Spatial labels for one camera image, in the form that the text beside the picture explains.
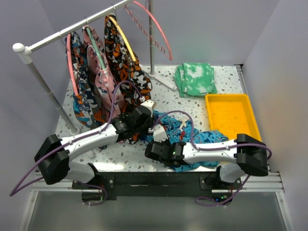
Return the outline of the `blue shark print shorts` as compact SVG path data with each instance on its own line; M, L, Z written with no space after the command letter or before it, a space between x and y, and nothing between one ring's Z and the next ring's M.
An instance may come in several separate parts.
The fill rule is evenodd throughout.
M158 111L153 112L154 114L154 120L156 121L159 117L161 117L164 113L160 113ZM182 122L180 120L177 120L174 116L165 115L160 121L159 124L161 124L166 134L168 135L170 144L176 143L176 142L190 142L191 139L191 132L192 132L192 125L191 121L187 119L185 122ZM140 136L140 140L145 143L149 144L151 141L153 141L152 135L143 135ZM222 133L218 131L198 131L198 129L193 129L193 141L195 144L198 143L216 143L216 142L223 142L228 141L228 137L223 135ZM172 170L175 172L184 172L196 169L200 166L202 167L217 167L219 164L219 161L214 162L197 162L194 164L189 164L185 166L180 167L171 167Z

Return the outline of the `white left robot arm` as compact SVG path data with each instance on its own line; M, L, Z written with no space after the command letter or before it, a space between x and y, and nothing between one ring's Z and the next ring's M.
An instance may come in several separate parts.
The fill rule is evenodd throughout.
M96 188L100 183L96 169L91 164L78 163L74 159L95 148L147 133L153 125L154 107L154 101L146 100L131 113L113 118L110 124L61 139L56 135L48 136L34 157L46 184L68 179L80 181L89 189Z

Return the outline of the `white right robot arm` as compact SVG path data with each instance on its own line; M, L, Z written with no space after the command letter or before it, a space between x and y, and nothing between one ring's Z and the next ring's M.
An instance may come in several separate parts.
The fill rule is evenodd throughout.
M271 152L266 144L246 134L238 134L236 139L194 144L169 140L150 142L144 154L168 167L183 167L201 162L225 162L219 166L214 177L215 185L226 189L245 174L256 177L267 176L268 157Z

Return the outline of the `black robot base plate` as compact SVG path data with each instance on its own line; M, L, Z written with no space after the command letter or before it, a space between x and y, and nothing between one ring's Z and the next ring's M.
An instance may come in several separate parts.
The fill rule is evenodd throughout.
M107 200L118 197L219 197L225 199L241 186L241 179L234 183L218 182L216 173L210 172L100 172L89 182L89 186L77 182L72 189L82 190L82 201L98 201L107 191Z

